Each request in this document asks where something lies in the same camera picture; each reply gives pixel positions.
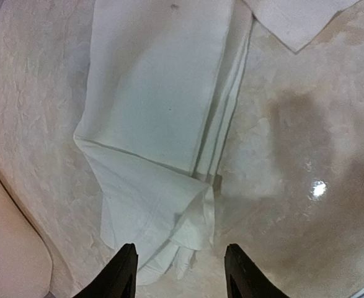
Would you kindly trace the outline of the white t-shirt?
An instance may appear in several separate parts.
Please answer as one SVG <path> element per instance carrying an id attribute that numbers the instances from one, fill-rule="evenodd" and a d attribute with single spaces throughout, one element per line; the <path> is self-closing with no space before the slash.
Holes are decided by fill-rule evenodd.
<path id="1" fill-rule="evenodd" d="M 182 277 L 213 241 L 213 181 L 252 21 L 290 50 L 352 1 L 97 1 L 74 141 L 103 193 L 101 237 L 134 243 L 137 283 Z"/>

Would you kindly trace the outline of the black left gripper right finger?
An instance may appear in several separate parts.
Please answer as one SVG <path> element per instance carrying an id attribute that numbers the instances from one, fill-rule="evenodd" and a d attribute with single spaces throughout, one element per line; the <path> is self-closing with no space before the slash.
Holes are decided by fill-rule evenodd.
<path id="1" fill-rule="evenodd" d="M 227 246 L 224 268 L 228 298 L 288 298 L 238 244 Z"/>

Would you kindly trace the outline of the white plastic laundry basket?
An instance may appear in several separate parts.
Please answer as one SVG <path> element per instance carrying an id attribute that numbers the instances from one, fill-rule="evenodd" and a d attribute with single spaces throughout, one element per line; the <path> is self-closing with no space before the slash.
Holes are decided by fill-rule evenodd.
<path id="1" fill-rule="evenodd" d="M 52 260 L 0 180 L 0 297 L 46 297 Z"/>

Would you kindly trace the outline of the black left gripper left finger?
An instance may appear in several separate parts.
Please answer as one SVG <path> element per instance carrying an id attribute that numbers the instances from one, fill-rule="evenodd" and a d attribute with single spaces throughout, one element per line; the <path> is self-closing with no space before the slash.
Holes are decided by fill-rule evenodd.
<path id="1" fill-rule="evenodd" d="M 126 243 L 97 277 L 73 298 L 134 298 L 137 268 L 135 245 Z"/>

